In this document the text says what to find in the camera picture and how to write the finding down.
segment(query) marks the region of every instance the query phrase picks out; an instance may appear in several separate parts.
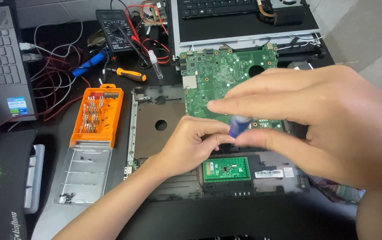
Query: barcode sticker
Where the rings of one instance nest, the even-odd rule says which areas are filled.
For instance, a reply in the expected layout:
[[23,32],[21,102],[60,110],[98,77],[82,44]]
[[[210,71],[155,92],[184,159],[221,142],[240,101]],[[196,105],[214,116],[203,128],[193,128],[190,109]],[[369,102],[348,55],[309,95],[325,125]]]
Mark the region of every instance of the barcode sticker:
[[256,178],[282,178],[283,170],[255,172]]
[[287,177],[287,178],[295,177],[293,168],[285,167],[284,168],[284,176]]

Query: laptop motherboard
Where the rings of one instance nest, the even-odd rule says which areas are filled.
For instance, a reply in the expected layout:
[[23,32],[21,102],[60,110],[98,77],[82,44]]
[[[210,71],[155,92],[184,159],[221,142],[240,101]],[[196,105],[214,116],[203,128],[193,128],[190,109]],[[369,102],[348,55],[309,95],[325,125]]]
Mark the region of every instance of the laptop motherboard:
[[[251,78],[252,68],[260,71],[277,67],[277,46],[266,44],[261,50],[234,52],[228,47],[182,52],[179,69],[183,77],[185,113],[193,117],[229,124],[231,116],[210,112],[207,102],[221,99],[233,87]],[[257,119],[249,128],[275,128],[284,131],[281,120]]]

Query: black mouse pad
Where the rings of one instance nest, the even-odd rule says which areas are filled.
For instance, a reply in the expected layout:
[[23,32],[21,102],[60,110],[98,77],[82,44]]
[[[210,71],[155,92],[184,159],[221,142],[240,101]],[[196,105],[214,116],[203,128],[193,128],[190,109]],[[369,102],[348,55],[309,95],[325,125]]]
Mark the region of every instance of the black mouse pad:
[[36,130],[0,134],[0,239],[25,240],[25,181]]

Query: right hand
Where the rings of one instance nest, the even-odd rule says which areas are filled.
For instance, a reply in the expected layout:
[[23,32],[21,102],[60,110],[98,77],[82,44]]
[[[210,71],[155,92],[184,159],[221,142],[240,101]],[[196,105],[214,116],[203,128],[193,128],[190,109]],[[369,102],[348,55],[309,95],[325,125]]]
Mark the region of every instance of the right hand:
[[351,68],[270,68],[207,107],[309,125],[306,140],[256,129],[239,135],[236,144],[276,151],[311,175],[382,189],[382,92]]

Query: left hand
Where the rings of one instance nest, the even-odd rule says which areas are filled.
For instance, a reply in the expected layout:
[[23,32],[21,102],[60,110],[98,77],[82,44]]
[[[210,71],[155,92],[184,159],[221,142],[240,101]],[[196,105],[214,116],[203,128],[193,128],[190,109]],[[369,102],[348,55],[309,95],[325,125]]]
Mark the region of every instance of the left hand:
[[196,168],[220,144],[234,143],[229,125],[217,120],[184,116],[163,150],[148,158],[143,166],[169,178]]

